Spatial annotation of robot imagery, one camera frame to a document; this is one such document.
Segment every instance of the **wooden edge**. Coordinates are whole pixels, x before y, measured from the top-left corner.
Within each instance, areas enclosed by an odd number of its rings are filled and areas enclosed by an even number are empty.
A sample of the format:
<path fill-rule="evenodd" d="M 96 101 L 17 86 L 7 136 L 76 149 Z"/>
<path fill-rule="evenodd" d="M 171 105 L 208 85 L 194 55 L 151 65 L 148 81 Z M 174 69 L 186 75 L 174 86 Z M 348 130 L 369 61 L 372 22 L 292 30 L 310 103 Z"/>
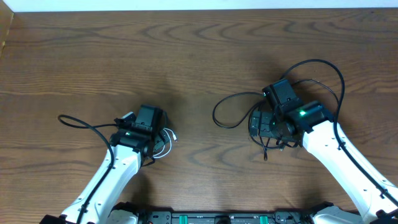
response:
<path fill-rule="evenodd" d="M 14 13 L 8 8 L 6 3 L 0 0 L 0 57 L 4 46 L 6 45 L 6 39 L 10 31 L 10 26 Z"/>

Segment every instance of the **white backdrop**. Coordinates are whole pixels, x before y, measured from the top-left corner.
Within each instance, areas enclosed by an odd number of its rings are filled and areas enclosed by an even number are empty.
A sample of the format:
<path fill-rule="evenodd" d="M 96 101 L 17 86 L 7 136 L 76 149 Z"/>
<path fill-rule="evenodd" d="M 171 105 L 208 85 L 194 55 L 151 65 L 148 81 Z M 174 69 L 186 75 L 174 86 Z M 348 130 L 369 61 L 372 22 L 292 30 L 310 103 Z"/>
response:
<path fill-rule="evenodd" d="M 3 0 L 14 12 L 398 7 L 398 0 Z"/>

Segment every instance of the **wooden table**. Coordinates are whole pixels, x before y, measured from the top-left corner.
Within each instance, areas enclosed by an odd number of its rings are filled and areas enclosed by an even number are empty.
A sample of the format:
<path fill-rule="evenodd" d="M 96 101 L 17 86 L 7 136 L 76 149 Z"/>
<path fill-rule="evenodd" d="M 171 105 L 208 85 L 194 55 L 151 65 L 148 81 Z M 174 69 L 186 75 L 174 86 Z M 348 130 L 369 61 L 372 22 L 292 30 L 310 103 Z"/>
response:
<path fill-rule="evenodd" d="M 336 64 L 346 80 L 340 123 L 357 148 L 398 184 L 397 9 L 71 12 L 16 14 L 0 60 L 0 222 L 59 215 L 83 190 L 106 152 L 69 114 L 109 123 L 143 103 L 165 109 L 179 136 L 172 153 L 143 168 L 120 201 L 174 210 L 355 206 L 304 149 L 269 153 L 249 140 L 246 121 L 221 129 L 214 105 L 258 91 L 310 58 Z M 297 68 L 338 93 L 326 65 Z M 320 86 L 297 88 L 334 111 Z M 234 123 L 258 100 L 220 106 Z M 114 128 L 101 130 L 105 136 Z"/>

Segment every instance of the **white wall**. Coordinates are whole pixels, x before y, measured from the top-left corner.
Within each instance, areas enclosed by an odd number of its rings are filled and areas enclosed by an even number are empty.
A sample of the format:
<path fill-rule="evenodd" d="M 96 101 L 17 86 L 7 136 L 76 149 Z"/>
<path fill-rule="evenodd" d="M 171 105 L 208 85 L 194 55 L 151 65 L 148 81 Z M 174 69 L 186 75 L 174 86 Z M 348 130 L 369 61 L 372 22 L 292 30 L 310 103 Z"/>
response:
<path fill-rule="evenodd" d="M 398 0 L 3 0 L 14 12 L 398 7 Z"/>

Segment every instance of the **green tape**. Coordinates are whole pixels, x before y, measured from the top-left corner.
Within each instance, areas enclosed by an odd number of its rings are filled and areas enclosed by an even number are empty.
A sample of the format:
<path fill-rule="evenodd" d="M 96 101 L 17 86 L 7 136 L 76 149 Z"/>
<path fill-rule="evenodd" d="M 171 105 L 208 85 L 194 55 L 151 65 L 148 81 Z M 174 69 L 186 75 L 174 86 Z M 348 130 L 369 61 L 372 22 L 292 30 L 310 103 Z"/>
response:
<path fill-rule="evenodd" d="M 261 216 L 260 217 L 260 224 L 268 224 L 268 217 L 267 216 Z"/>
<path fill-rule="evenodd" d="M 180 224 L 188 224 L 188 215 L 180 215 Z"/>

